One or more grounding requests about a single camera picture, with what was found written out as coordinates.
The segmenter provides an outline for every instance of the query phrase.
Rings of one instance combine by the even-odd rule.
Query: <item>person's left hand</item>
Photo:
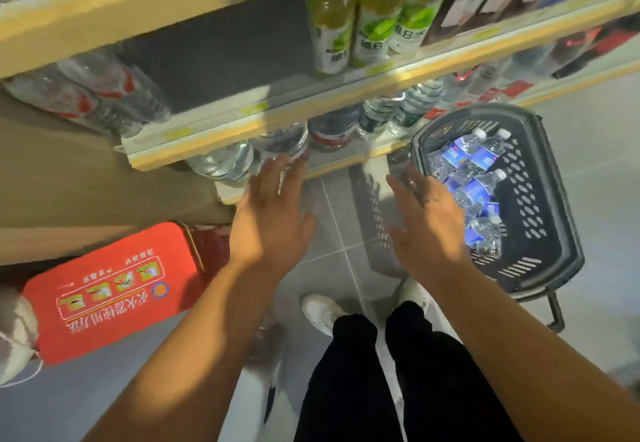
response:
[[[280,175],[288,156],[268,160],[252,176],[231,227],[229,263],[258,268],[279,282],[305,254],[316,232],[317,221],[307,213],[300,217],[300,189],[307,161],[298,159],[286,172],[280,192]]]

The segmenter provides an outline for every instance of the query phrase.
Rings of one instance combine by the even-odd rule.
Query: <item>leg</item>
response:
[[[309,381],[295,442],[402,442],[376,354],[378,330],[362,315],[346,315],[331,299],[309,297],[303,301],[306,316],[322,332],[333,330],[333,341]]]
[[[420,292],[417,284],[406,287],[414,296]],[[422,292],[430,299],[424,289]],[[416,300],[405,300],[394,310],[386,332],[403,392],[409,442],[425,437],[433,441],[521,441],[467,349],[450,335],[434,332],[424,318],[425,302]]]

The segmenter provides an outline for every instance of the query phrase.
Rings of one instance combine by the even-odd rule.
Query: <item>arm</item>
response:
[[[84,442],[218,438],[253,335],[278,283],[316,229],[300,218],[306,161],[270,161],[250,180],[231,229],[229,263],[153,353]]]
[[[637,441],[640,405],[478,271],[447,189],[417,171],[416,195],[388,177],[406,229],[394,248],[437,301],[527,442]]]

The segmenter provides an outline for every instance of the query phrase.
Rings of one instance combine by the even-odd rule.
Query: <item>shoe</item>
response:
[[[429,305],[433,302],[433,297],[418,282],[407,279],[400,287],[397,306],[401,306],[406,301],[418,304],[424,312],[427,312]]]
[[[347,315],[336,301],[319,293],[309,294],[302,299],[302,312],[318,331],[331,337],[335,320]]]

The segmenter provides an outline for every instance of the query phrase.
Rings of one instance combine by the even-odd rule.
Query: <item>basket handle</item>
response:
[[[551,324],[547,324],[547,327],[554,333],[560,334],[564,331],[564,317],[562,315],[562,309],[558,302],[556,291],[553,290],[547,294],[547,300],[549,301],[549,307],[551,308],[551,315],[554,317],[554,321]]]

